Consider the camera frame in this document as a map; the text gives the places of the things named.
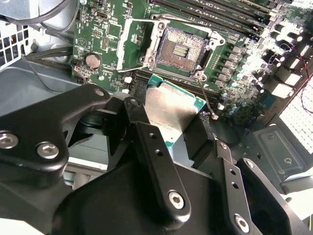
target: screw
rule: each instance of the screw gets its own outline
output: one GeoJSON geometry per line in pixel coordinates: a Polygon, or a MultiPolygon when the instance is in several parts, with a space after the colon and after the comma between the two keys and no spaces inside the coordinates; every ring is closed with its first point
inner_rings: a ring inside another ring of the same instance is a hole
{"type": "Polygon", "coordinates": [[[154,133],[150,133],[149,136],[150,136],[152,139],[156,139],[156,138],[157,138],[154,133]]]}
{"type": "Polygon", "coordinates": [[[59,149],[52,143],[42,143],[37,148],[37,153],[45,159],[53,159],[59,154],[59,149]]]}
{"type": "Polygon", "coordinates": [[[152,63],[154,60],[155,59],[151,56],[151,57],[149,57],[148,62],[152,63]]]}
{"type": "Polygon", "coordinates": [[[286,198],[286,202],[287,202],[287,203],[291,202],[291,200],[292,200],[292,197],[287,197],[287,198],[286,198]]]}
{"type": "Polygon", "coordinates": [[[291,164],[292,163],[292,160],[290,158],[285,158],[284,159],[284,162],[287,163],[287,164],[291,164]]]}
{"type": "Polygon", "coordinates": [[[235,214],[234,218],[237,226],[241,229],[241,231],[246,234],[249,233],[249,225],[247,224],[245,219],[243,219],[239,214],[235,214]]]}
{"type": "Polygon", "coordinates": [[[249,167],[254,168],[254,165],[249,160],[246,160],[246,163],[248,164],[249,167]]]}
{"type": "Polygon", "coordinates": [[[158,24],[158,28],[159,29],[164,29],[165,28],[165,24],[164,23],[159,23],[158,24]]]}
{"type": "Polygon", "coordinates": [[[104,96],[104,93],[102,91],[100,91],[100,90],[96,90],[95,92],[99,96],[104,96]]]}
{"type": "Polygon", "coordinates": [[[30,49],[32,51],[38,51],[38,48],[39,48],[39,46],[35,42],[30,46],[30,49]]]}
{"type": "Polygon", "coordinates": [[[178,192],[170,192],[168,198],[176,209],[180,210],[184,207],[184,199],[178,192]]]}
{"type": "Polygon", "coordinates": [[[11,133],[0,133],[0,148],[9,149],[15,147],[19,139],[11,133]]]}
{"type": "Polygon", "coordinates": [[[131,99],[131,103],[132,103],[133,105],[140,106],[140,104],[138,103],[138,101],[135,100],[135,99],[131,99]]]}
{"type": "Polygon", "coordinates": [[[220,146],[223,148],[223,149],[227,149],[227,145],[223,142],[220,142],[220,146]]]}

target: silver metal plate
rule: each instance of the silver metal plate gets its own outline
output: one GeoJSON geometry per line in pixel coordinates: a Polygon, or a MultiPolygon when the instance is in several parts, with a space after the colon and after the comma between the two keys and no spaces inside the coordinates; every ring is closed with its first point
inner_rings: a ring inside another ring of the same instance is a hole
{"type": "MultiPolygon", "coordinates": [[[[65,92],[80,86],[73,82],[70,74],[63,70],[55,70],[37,64],[32,65],[42,80],[56,91],[65,92]]],[[[0,81],[0,116],[56,95],[42,86],[23,61],[18,61],[14,66],[2,70],[0,81]]]]}
{"type": "Polygon", "coordinates": [[[17,20],[34,18],[38,4],[39,0],[0,0],[0,15],[17,20]]]}
{"type": "Polygon", "coordinates": [[[278,174],[286,175],[288,172],[303,170],[301,157],[277,126],[256,131],[253,135],[257,140],[257,147],[278,174]]]}
{"type": "Polygon", "coordinates": [[[145,109],[152,125],[157,126],[168,147],[171,147],[198,113],[196,99],[161,83],[147,89],[145,109]]]}

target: silver screw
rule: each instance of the silver screw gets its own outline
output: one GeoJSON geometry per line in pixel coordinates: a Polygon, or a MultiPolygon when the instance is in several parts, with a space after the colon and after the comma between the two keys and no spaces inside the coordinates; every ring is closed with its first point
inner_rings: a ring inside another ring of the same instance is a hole
{"type": "Polygon", "coordinates": [[[237,226],[241,229],[241,231],[243,231],[246,234],[249,233],[250,231],[249,225],[245,221],[245,219],[243,219],[239,214],[235,214],[234,218],[237,226]]]}
{"type": "Polygon", "coordinates": [[[164,29],[165,28],[165,24],[164,23],[159,23],[158,24],[158,28],[159,29],[164,29]]]}
{"type": "Polygon", "coordinates": [[[100,90],[96,90],[95,92],[99,96],[104,96],[104,93],[102,91],[100,91],[100,90]]]}
{"type": "Polygon", "coordinates": [[[152,63],[155,59],[151,56],[149,59],[148,59],[148,62],[149,63],[152,63]]]}
{"type": "Polygon", "coordinates": [[[15,147],[19,139],[11,133],[0,133],[0,148],[9,149],[15,147]]]}
{"type": "Polygon", "coordinates": [[[223,149],[227,149],[227,145],[223,142],[220,142],[220,146],[223,148],[223,149]]]}
{"type": "Polygon", "coordinates": [[[135,100],[135,99],[131,99],[131,103],[132,103],[133,105],[140,106],[140,104],[138,103],[138,101],[135,100]]]}
{"type": "Polygon", "coordinates": [[[180,210],[184,207],[184,199],[178,192],[170,192],[168,198],[176,209],[180,210]]]}
{"type": "Polygon", "coordinates": [[[59,154],[59,149],[52,143],[42,143],[37,147],[37,153],[45,159],[53,159],[59,154]]]}
{"type": "Polygon", "coordinates": [[[284,162],[287,163],[287,164],[291,164],[292,160],[291,160],[291,158],[285,158],[284,162]]]}
{"type": "Polygon", "coordinates": [[[246,160],[246,163],[248,164],[249,167],[254,168],[254,165],[249,160],[246,160]]]}
{"type": "Polygon", "coordinates": [[[200,77],[200,76],[201,76],[201,72],[196,72],[196,73],[195,73],[195,77],[196,77],[196,78],[198,78],[198,77],[200,77]]]}

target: electrolytic capacitor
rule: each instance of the electrolytic capacitor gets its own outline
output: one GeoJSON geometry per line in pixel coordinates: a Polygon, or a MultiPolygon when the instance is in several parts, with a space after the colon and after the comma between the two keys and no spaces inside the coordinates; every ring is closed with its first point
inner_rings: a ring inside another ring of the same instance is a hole
{"type": "Polygon", "coordinates": [[[227,98],[227,91],[222,91],[221,92],[221,96],[223,97],[223,98],[227,98]]]}
{"type": "Polygon", "coordinates": [[[275,59],[275,60],[273,61],[273,64],[274,64],[276,67],[281,67],[282,62],[280,62],[279,60],[275,59]]]}
{"type": "Polygon", "coordinates": [[[293,44],[290,42],[287,42],[286,40],[280,41],[279,43],[277,43],[277,45],[279,46],[279,49],[283,51],[290,51],[293,48],[293,44]]]}
{"type": "Polygon", "coordinates": [[[249,54],[246,54],[246,55],[244,55],[244,59],[245,59],[248,63],[250,63],[250,62],[252,62],[252,60],[253,60],[253,56],[252,56],[252,55],[249,55],[249,54]]]}
{"type": "Polygon", "coordinates": [[[239,66],[243,69],[243,70],[248,70],[249,69],[249,65],[246,63],[240,63],[239,66]]]}
{"type": "Polygon", "coordinates": [[[261,87],[260,85],[254,85],[255,86],[255,88],[259,91],[259,93],[261,93],[261,94],[263,94],[264,93],[264,89],[263,89],[263,87],[261,87]]]}
{"type": "Polygon", "coordinates": [[[236,110],[237,110],[237,106],[231,108],[231,111],[235,112],[236,110]]]}
{"type": "Polygon", "coordinates": [[[283,34],[287,34],[290,32],[290,28],[288,28],[287,26],[283,26],[281,24],[279,24],[277,27],[276,27],[276,30],[283,33],[283,34]]]}
{"type": "Polygon", "coordinates": [[[235,74],[237,80],[240,80],[243,77],[243,74],[239,71],[235,72],[234,74],[235,74]]]}
{"type": "Polygon", "coordinates": [[[301,42],[303,40],[303,37],[296,33],[289,33],[288,37],[294,39],[296,42],[301,42]]]}
{"type": "Polygon", "coordinates": [[[281,41],[284,39],[284,36],[280,33],[274,32],[272,34],[273,39],[275,39],[276,41],[281,41]]]}
{"type": "Polygon", "coordinates": [[[232,87],[237,87],[238,83],[235,81],[235,80],[231,80],[229,82],[229,84],[232,86],[232,87]]]}
{"type": "Polygon", "coordinates": [[[280,62],[284,62],[286,58],[283,55],[277,55],[276,59],[279,60],[280,62]]]}

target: screw hole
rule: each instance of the screw hole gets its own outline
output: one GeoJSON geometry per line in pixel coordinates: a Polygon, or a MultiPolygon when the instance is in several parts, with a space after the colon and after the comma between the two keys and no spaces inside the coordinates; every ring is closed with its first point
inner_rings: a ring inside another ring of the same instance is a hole
{"type": "Polygon", "coordinates": [[[239,223],[241,224],[241,226],[246,227],[246,223],[244,221],[239,221],[239,223]]]}
{"type": "Polygon", "coordinates": [[[162,157],[162,156],[163,156],[163,153],[162,153],[161,150],[159,150],[159,149],[156,150],[156,154],[157,154],[159,157],[162,157]]]}
{"type": "Polygon", "coordinates": [[[155,136],[155,134],[153,133],[150,133],[149,136],[152,138],[152,139],[156,139],[157,137],[155,136]]]}
{"type": "Polygon", "coordinates": [[[153,63],[154,60],[155,60],[154,57],[151,56],[151,57],[149,57],[148,62],[149,62],[149,63],[153,63]]]}
{"type": "Polygon", "coordinates": [[[234,187],[235,189],[239,189],[239,187],[238,187],[238,185],[237,185],[236,183],[231,182],[231,184],[233,185],[233,187],[234,187]]]}
{"type": "Polygon", "coordinates": [[[138,103],[138,101],[135,100],[135,99],[131,99],[131,103],[132,103],[133,105],[140,106],[140,104],[138,103]]]}
{"type": "Polygon", "coordinates": [[[2,143],[2,144],[8,144],[8,143],[12,143],[12,142],[13,141],[12,141],[11,138],[6,138],[6,139],[3,139],[3,140],[0,141],[0,143],[2,143]]]}
{"type": "Polygon", "coordinates": [[[236,172],[232,169],[230,169],[230,173],[232,173],[233,175],[236,175],[236,172]]]}
{"type": "Polygon", "coordinates": [[[158,27],[159,27],[159,29],[164,29],[165,28],[165,24],[164,23],[159,23],[158,27]]]}
{"type": "Polygon", "coordinates": [[[104,96],[104,93],[100,90],[95,90],[95,93],[99,96],[104,96]]]}
{"type": "Polygon", "coordinates": [[[176,202],[176,203],[180,203],[179,197],[173,197],[173,201],[176,202]]]}

